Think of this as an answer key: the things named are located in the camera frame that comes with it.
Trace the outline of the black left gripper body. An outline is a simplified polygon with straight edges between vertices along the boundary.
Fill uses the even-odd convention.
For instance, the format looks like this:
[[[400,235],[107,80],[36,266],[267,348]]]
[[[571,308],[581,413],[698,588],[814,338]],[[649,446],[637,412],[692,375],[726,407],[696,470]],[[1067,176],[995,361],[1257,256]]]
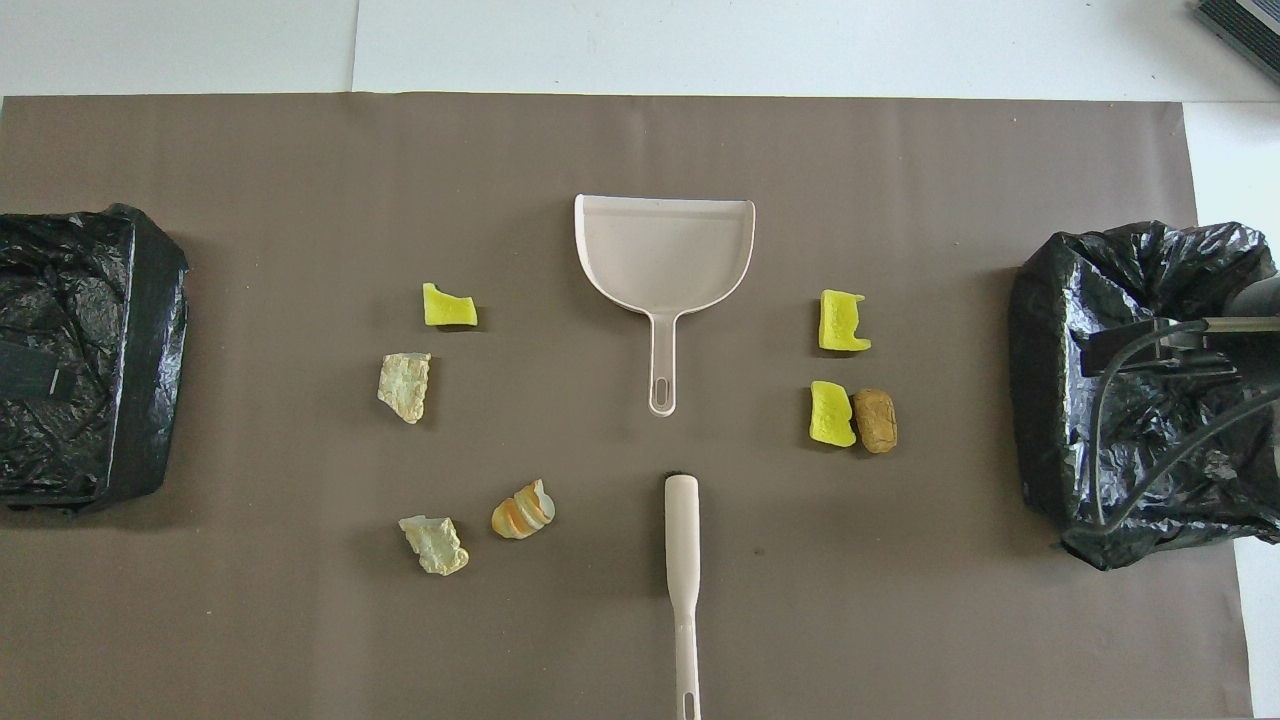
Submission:
[[[54,354],[0,341],[0,397],[54,397],[61,380]]]

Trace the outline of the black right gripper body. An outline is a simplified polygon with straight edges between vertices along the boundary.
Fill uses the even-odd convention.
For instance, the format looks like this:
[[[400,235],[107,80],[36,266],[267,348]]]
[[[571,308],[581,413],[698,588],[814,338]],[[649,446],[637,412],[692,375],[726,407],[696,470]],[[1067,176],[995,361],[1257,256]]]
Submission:
[[[1280,316],[1151,318],[1091,334],[1082,374],[1280,380]]]

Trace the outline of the brown toy potato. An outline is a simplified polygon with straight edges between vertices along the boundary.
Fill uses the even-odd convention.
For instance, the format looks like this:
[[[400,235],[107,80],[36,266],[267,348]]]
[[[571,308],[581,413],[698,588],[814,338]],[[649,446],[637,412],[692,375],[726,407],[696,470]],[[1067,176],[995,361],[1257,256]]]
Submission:
[[[852,396],[858,434],[869,454],[887,454],[899,443],[899,424],[892,397],[883,389],[864,388]]]

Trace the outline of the yellow sponge piece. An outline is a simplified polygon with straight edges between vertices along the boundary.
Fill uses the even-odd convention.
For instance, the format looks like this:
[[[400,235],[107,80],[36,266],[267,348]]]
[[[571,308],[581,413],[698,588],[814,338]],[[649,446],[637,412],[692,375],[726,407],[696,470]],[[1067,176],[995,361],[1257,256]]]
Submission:
[[[840,448],[858,442],[852,427],[852,405],[847,391],[837,383],[813,380],[810,383],[809,437],[823,445]]]
[[[858,336],[860,325],[861,293],[823,290],[819,296],[818,347],[838,352],[860,352],[873,347],[869,340]]]
[[[422,283],[422,314],[428,327],[476,327],[479,323],[472,297],[447,293],[431,282]]]

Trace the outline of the pale ridged foam chunk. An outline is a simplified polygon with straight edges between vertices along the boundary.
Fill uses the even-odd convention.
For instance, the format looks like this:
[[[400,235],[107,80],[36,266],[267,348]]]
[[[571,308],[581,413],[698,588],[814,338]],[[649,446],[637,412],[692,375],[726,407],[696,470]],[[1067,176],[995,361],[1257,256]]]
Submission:
[[[428,574],[448,577],[468,565],[470,552],[461,544],[451,518],[416,515],[397,524]]]
[[[430,354],[388,354],[381,361],[376,397],[407,424],[424,415],[429,388]]]

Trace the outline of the beige plastic dustpan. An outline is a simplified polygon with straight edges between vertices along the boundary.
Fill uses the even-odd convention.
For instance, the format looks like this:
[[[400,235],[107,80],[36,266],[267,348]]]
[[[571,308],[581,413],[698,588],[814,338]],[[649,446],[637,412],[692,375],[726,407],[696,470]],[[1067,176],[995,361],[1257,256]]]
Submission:
[[[580,193],[573,236],[585,277],[650,327],[646,402],[654,416],[677,406],[681,318],[727,299],[748,274],[756,206],[749,200],[644,199]]]

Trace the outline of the beige hand brush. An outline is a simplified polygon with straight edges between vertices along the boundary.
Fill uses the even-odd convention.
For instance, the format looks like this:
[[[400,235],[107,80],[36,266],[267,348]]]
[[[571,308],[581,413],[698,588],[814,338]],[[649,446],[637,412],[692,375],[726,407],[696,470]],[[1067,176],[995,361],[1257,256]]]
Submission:
[[[676,471],[666,478],[666,583],[675,620],[677,720],[701,720],[696,611],[701,582],[698,479]]]

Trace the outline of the orange striped toy croissant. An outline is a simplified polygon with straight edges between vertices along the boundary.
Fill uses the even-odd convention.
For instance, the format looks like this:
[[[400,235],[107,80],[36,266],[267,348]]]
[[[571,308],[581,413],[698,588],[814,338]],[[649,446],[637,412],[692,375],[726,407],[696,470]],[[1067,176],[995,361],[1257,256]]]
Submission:
[[[535,479],[502,500],[490,518],[490,528],[512,541],[529,538],[556,519],[556,502],[543,479]]]

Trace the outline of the bin with black bag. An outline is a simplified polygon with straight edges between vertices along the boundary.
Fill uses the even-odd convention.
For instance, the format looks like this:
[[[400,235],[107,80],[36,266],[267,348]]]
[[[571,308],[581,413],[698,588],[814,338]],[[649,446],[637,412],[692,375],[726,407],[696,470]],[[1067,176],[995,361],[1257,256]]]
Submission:
[[[1018,270],[1007,311],[1012,428],[1025,503],[1100,570],[1254,537],[1280,544],[1280,386],[1082,374],[1101,331],[1217,316],[1280,275],[1238,222],[1139,222],[1053,234]]]
[[[145,213],[0,214],[0,341],[54,354],[54,397],[0,397],[0,506],[78,514],[166,473],[188,323],[182,247]]]

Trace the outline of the dark ribbed device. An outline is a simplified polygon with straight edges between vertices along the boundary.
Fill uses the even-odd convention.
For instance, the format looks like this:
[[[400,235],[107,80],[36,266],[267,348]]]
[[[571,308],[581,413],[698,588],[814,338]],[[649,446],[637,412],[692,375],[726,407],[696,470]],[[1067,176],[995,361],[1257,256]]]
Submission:
[[[1197,0],[1193,15],[1280,85],[1280,0]]]

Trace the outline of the brown paper table mat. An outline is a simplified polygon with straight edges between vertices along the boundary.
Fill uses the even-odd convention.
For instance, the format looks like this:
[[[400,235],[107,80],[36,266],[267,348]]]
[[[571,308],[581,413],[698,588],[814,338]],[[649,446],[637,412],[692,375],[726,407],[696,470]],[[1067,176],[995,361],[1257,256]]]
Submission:
[[[650,327],[580,193],[749,200],[748,274]],[[123,202],[186,251],[155,495],[0,511],[0,720],[671,720],[663,477],[701,496],[703,712],[1252,711],[1233,547],[1097,571],[1021,501],[1006,311],[1055,232],[1197,223],[1176,104],[534,95],[10,97],[0,211]],[[422,283],[476,327],[428,327]],[[818,347],[823,290],[872,348]],[[430,354],[422,419],[376,397]],[[810,383],[899,443],[809,437]],[[543,479],[556,519],[490,528]],[[470,552],[419,565],[397,521]]]

